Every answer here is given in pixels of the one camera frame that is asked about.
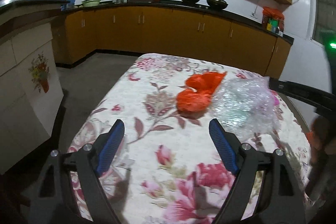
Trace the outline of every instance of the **window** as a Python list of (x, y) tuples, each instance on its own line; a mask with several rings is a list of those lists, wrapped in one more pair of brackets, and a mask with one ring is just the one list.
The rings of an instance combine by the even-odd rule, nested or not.
[(316, 0), (316, 16), (312, 39), (323, 44), (322, 32), (336, 34), (336, 0)]

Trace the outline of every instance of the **blue gripper pad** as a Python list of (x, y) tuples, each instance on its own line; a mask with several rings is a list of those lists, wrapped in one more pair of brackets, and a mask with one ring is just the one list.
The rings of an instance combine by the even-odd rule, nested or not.
[(223, 128), (216, 119), (212, 119), (209, 123), (210, 137), (219, 153), (219, 156), (227, 170), (235, 175), (239, 168), (236, 165), (236, 154), (225, 139)]
[(117, 153), (118, 147), (124, 137), (125, 125), (122, 121), (120, 121), (117, 126), (112, 127), (111, 130), (113, 130), (113, 132), (111, 133), (106, 144), (99, 153), (98, 167), (96, 169), (99, 177), (104, 172), (107, 172), (109, 170), (112, 160)]

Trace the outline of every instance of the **black countertop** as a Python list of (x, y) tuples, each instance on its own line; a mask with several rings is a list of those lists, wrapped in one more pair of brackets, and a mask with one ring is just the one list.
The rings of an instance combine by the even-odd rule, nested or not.
[[(178, 1), (178, 0), (160, 0), (159, 3), (120, 3), (120, 4), (114, 4), (114, 3), (107, 3), (107, 4), (101, 4), (98, 6), (93, 6), (93, 7), (80, 7), (80, 8), (76, 8), (76, 9), (72, 9), (72, 10), (66, 10), (63, 13), (72, 13), (72, 12), (76, 12), (76, 11), (80, 11), (80, 10), (98, 10), (98, 9), (106, 9), (106, 8), (112, 8), (112, 7), (122, 7), (122, 6), (152, 6), (152, 7), (168, 7), (168, 8), (177, 8), (177, 9), (181, 9), (181, 10), (192, 10), (192, 11), (196, 11), (196, 12), (201, 12), (204, 14), (210, 14), (210, 15), (214, 15), (214, 16), (218, 16), (218, 17), (222, 17), (225, 19), (229, 19), (229, 20), (234, 20), (237, 22), (241, 22), (244, 23), (246, 25), (249, 25), (251, 27), (254, 27), (258, 30), (261, 30), (267, 34), (270, 34), (274, 37), (281, 37), (273, 32), (270, 32), (266, 29), (264, 29), (261, 26), (261, 23), (256, 22), (252, 19), (249, 19), (247, 17), (226, 11), (226, 10), (213, 10), (211, 9), (209, 6), (207, 5), (202, 5), (202, 4), (188, 4), (182, 1)], [(283, 40), (287, 41), (289, 44), (293, 45), (294, 42), (294, 38), (290, 37), (288, 35), (283, 35), (283, 37), (281, 37)]]
[(17, 0), (0, 7), (0, 15), (8, 10), (30, 5), (67, 4), (68, 0)]

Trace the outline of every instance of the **floral bedspread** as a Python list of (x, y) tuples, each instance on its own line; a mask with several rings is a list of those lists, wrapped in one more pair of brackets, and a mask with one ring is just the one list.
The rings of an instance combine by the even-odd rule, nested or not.
[[(201, 60), (145, 54), (139, 57), (92, 111), (69, 152), (109, 131), (116, 119), (125, 123), (125, 137), (101, 185), (122, 223), (210, 224), (235, 177), (222, 164), (210, 138), (212, 116), (186, 116), (176, 109), (176, 95), (194, 73), (225, 72), (225, 80), (260, 75)], [(283, 100), (275, 112), (280, 130), (255, 133), (248, 142), (258, 150), (283, 148), (300, 187), (307, 183), (310, 146)], [(91, 219), (77, 173), (71, 174), (81, 215)], [(261, 185), (255, 179), (243, 218), (252, 215)]]

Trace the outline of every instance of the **bubble wrap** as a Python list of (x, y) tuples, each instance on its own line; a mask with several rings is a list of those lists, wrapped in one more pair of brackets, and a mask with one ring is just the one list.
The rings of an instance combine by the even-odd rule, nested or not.
[(210, 112), (241, 142), (254, 133), (272, 135), (273, 129), (279, 129), (268, 80), (268, 77), (224, 79), (213, 94)]

